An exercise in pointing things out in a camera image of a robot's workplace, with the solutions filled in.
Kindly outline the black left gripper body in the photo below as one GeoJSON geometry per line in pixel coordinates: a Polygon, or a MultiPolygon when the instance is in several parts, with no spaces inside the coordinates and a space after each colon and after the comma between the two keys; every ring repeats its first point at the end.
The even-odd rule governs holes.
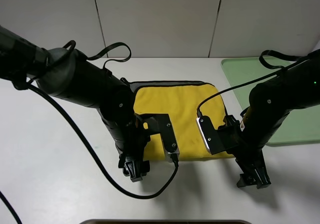
{"type": "Polygon", "coordinates": [[[120,136],[116,139],[116,147],[119,152],[118,168],[124,168],[126,158],[135,160],[139,169],[150,169],[150,162],[144,161],[144,150],[155,131],[146,130],[143,124],[155,114],[134,114],[130,122],[119,128],[120,136]]]}

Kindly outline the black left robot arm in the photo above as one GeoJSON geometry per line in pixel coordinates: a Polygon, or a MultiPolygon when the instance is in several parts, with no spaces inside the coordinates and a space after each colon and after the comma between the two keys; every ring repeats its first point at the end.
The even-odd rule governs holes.
{"type": "Polygon", "coordinates": [[[115,141],[119,168],[131,181],[142,180],[150,170],[143,159],[149,137],[133,110],[135,99],[129,85],[93,65],[73,41],[46,50],[5,28],[0,33],[1,78],[18,90],[27,89],[35,80],[49,96],[96,109],[115,141]]]}

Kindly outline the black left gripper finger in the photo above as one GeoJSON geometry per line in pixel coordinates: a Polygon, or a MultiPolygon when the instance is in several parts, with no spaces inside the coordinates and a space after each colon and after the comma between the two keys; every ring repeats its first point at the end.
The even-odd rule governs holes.
{"type": "Polygon", "coordinates": [[[137,179],[142,180],[144,176],[150,171],[149,161],[139,161],[137,164],[137,179]]]}
{"type": "Polygon", "coordinates": [[[134,161],[126,161],[124,163],[124,167],[122,169],[124,176],[129,177],[131,181],[136,180],[136,167],[135,167],[135,162],[134,161]]]}

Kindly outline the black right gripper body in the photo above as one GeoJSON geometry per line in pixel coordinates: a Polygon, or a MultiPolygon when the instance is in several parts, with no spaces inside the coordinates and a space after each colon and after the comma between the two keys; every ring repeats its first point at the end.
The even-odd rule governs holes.
{"type": "Polygon", "coordinates": [[[244,173],[265,171],[265,160],[262,149],[250,143],[242,136],[240,122],[233,116],[225,116],[223,125],[217,129],[218,147],[217,152],[232,154],[244,173]]]}

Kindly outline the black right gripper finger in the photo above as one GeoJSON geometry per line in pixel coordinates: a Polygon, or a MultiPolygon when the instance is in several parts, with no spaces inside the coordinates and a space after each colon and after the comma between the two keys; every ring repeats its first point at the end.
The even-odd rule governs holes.
{"type": "Polygon", "coordinates": [[[237,182],[236,185],[238,188],[252,186],[252,185],[255,185],[255,179],[248,174],[242,173],[240,174],[239,181],[237,182]]]}
{"type": "Polygon", "coordinates": [[[255,181],[257,188],[266,188],[271,185],[270,178],[267,173],[267,169],[265,166],[257,167],[254,169],[255,171],[255,181]]]}

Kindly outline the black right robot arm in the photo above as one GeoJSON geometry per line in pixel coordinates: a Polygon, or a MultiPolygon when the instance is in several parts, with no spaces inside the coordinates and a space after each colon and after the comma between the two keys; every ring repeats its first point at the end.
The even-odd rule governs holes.
{"type": "Polygon", "coordinates": [[[320,103],[320,52],[289,56],[273,50],[263,51],[260,63],[274,70],[274,77],[261,81],[249,94],[249,106],[241,121],[226,116],[218,128],[228,154],[242,170],[237,187],[255,185],[266,188],[271,182],[262,148],[275,134],[292,110],[320,103]]]}

